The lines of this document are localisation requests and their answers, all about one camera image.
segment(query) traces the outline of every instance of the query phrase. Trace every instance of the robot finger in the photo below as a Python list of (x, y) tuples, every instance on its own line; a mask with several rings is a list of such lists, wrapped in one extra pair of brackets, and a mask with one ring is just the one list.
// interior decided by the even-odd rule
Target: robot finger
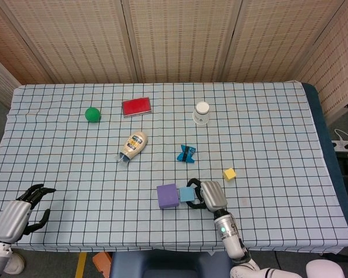
[(27, 225), (23, 230), (23, 234), (28, 236), (30, 233), (33, 233), (33, 232), (41, 229), (42, 227), (44, 227), (45, 224), (47, 223), (47, 221), (49, 220), (49, 215), (50, 215), (50, 209), (45, 210), (39, 223), (32, 224), (30, 226)]
[(40, 201), (41, 198), (48, 194), (48, 193), (53, 193), (54, 191), (56, 191), (56, 189), (54, 188), (40, 188), (37, 189), (36, 191), (34, 191), (28, 198), (27, 200), (23, 200), (25, 202), (29, 202), (31, 203), (31, 209), (33, 209)]
[(188, 204), (189, 207), (191, 207), (192, 209), (206, 209), (206, 204), (204, 202), (204, 199), (201, 196), (201, 181), (199, 181), (196, 178), (192, 178), (188, 181), (187, 183), (187, 187), (190, 187), (192, 184), (196, 185), (196, 187), (194, 188), (196, 196), (198, 198), (198, 200), (200, 201), (199, 203), (195, 204), (191, 201), (187, 201), (186, 203)]
[(27, 198), (36, 190), (42, 188), (44, 184), (35, 184), (28, 188), (20, 197), (17, 198), (18, 201), (26, 201)]

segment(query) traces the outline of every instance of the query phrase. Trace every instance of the power strip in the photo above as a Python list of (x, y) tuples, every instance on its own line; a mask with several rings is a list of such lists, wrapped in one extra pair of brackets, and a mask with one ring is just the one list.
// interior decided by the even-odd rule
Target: power strip
[(334, 147), (334, 151), (335, 152), (348, 152), (348, 149), (345, 148), (346, 145), (348, 145), (348, 141), (335, 141), (332, 140), (331, 142), (333, 142), (333, 144), (336, 144), (336, 146)]

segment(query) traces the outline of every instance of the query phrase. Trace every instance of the blue candy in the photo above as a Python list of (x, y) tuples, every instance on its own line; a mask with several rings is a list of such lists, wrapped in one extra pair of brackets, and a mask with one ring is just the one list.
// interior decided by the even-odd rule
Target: blue candy
[(181, 148), (182, 148), (182, 153), (178, 155), (176, 160), (188, 162), (188, 163), (194, 163), (195, 160), (192, 159), (192, 156), (194, 152), (196, 151), (196, 149), (193, 147), (185, 146), (185, 145), (181, 145)]

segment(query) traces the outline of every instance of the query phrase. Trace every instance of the bottle cap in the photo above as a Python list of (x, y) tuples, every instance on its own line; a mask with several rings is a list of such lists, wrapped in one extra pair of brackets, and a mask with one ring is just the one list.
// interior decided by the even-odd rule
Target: bottle cap
[(117, 156), (116, 156), (116, 161), (124, 166), (128, 166), (128, 163), (130, 161), (130, 159), (124, 155), (122, 152), (120, 152)]
[(207, 114), (209, 112), (209, 104), (205, 101), (200, 101), (196, 105), (196, 111), (201, 115)]

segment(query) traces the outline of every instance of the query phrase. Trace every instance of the bottle label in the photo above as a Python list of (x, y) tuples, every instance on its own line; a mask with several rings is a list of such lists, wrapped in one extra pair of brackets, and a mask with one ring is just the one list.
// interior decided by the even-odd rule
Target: bottle label
[(140, 137), (134, 135), (132, 138), (129, 139), (126, 145), (134, 151), (142, 142), (143, 140)]

